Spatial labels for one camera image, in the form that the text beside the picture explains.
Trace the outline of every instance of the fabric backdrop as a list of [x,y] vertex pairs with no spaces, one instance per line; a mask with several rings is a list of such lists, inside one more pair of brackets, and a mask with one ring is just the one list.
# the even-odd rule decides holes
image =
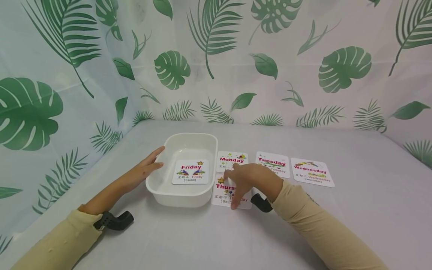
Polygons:
[[3,0],[0,254],[139,121],[375,130],[432,168],[432,0]]

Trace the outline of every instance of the white plastic tray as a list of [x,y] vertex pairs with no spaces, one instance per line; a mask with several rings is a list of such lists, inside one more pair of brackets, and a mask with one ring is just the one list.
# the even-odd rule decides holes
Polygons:
[[[206,204],[210,200],[215,181],[217,138],[205,133],[179,133],[169,137],[164,145],[165,150],[156,159],[156,162],[163,162],[164,166],[147,178],[147,189],[162,205],[200,207]],[[186,159],[209,161],[207,184],[172,184],[175,163]]]

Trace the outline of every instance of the black strap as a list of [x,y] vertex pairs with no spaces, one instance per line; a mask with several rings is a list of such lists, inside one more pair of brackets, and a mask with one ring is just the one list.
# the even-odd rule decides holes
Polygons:
[[96,221],[93,226],[97,230],[102,230],[104,227],[115,231],[123,231],[133,222],[133,215],[126,211],[121,214],[119,217],[115,217],[108,211],[105,211],[102,215],[102,218]]
[[253,203],[256,207],[258,207],[259,210],[263,211],[264,213],[268,213],[273,210],[270,202],[267,199],[263,200],[259,193],[256,193],[254,196],[252,196],[251,203]]

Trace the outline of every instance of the long sleeve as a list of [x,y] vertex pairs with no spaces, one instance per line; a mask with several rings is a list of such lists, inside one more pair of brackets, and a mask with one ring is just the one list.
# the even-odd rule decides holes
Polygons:
[[102,234],[92,216],[73,210],[65,220],[37,242],[11,270],[70,270]]
[[306,239],[330,269],[388,269],[362,240],[311,200],[301,186],[284,181],[272,206]]

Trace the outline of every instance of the white table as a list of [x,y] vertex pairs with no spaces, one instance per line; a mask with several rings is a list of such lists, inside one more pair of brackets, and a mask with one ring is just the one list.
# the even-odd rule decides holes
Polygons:
[[[390,269],[430,269],[432,171],[376,132],[252,125],[145,121],[137,125],[6,251],[9,269],[81,203],[179,132],[205,132],[219,150],[284,154],[327,163],[335,188],[295,182],[353,230]],[[75,267],[81,269],[221,270],[325,269],[318,256],[274,211],[231,211],[159,205],[141,185],[114,214],[135,217],[121,233],[107,232]]]

